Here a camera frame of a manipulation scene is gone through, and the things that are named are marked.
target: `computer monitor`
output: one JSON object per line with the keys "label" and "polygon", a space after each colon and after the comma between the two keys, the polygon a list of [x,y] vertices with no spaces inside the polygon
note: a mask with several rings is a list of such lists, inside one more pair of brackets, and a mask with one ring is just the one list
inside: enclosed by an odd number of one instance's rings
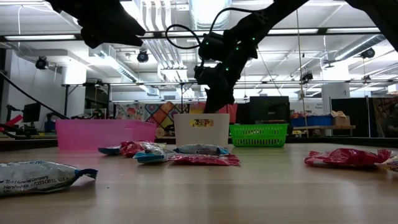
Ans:
{"label": "computer monitor", "polygon": [[40,108],[39,103],[32,103],[25,105],[24,107],[24,123],[31,123],[40,120]]}
{"label": "computer monitor", "polygon": [[290,123],[288,96],[251,96],[250,119],[256,123]]}

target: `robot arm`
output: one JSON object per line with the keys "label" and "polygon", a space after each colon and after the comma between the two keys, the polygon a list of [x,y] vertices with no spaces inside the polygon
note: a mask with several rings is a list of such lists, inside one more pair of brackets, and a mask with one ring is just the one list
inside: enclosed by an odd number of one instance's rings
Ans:
{"label": "robot arm", "polygon": [[[77,18],[83,27],[85,43],[95,48],[103,42],[141,46],[145,30],[122,7],[119,0],[47,0],[57,12],[65,11]],[[269,7],[241,19],[223,35],[210,32],[200,44],[202,60],[217,60],[215,68],[203,63],[195,67],[200,85],[210,87],[207,92],[206,113],[214,113],[234,102],[233,87],[249,58],[257,58],[257,44],[283,18],[308,0],[275,0]],[[346,0],[348,4],[368,14],[386,39],[398,50],[397,0]]]}
{"label": "robot arm", "polygon": [[[275,0],[269,7],[252,12],[223,35],[210,32],[199,48],[202,60],[217,60],[215,68],[195,67],[198,84],[208,85],[206,113],[214,113],[226,104],[232,104],[233,87],[249,58],[257,58],[257,44],[283,18],[308,0]],[[346,0],[356,9],[363,10],[378,26],[386,39],[398,50],[398,23],[396,0]]]}

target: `table surface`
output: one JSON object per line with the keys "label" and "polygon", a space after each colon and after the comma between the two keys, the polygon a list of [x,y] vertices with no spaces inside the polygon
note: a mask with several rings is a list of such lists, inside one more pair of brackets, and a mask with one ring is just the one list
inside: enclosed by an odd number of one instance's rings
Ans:
{"label": "table surface", "polygon": [[0,219],[40,224],[395,224],[398,174],[303,163],[309,150],[339,147],[287,144],[283,149],[233,149],[240,167],[148,166],[134,159],[64,153],[57,148],[0,152],[0,162],[46,160],[99,170],[97,181],[82,177],[63,192],[0,198]]}
{"label": "table surface", "polygon": [[[349,126],[309,126],[308,129],[333,129],[333,130],[350,130],[350,129],[355,129],[355,125],[349,125]],[[293,130],[306,130],[307,127],[294,127]]]}

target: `blue bin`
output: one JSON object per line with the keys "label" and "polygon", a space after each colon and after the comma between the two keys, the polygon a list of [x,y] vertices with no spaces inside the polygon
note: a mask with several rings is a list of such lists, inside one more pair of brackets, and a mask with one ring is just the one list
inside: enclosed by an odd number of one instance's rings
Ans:
{"label": "blue bin", "polygon": [[[307,125],[308,126],[332,126],[333,125],[333,117],[331,115],[309,116],[309,117],[307,117]],[[305,127],[304,118],[293,118],[292,126],[293,127]]]}

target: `green plastic basket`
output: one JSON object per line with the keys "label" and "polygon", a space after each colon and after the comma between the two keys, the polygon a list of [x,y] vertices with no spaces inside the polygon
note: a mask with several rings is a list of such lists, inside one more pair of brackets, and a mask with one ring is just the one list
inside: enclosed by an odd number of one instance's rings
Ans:
{"label": "green plastic basket", "polygon": [[283,147],[288,124],[230,125],[235,147]]}

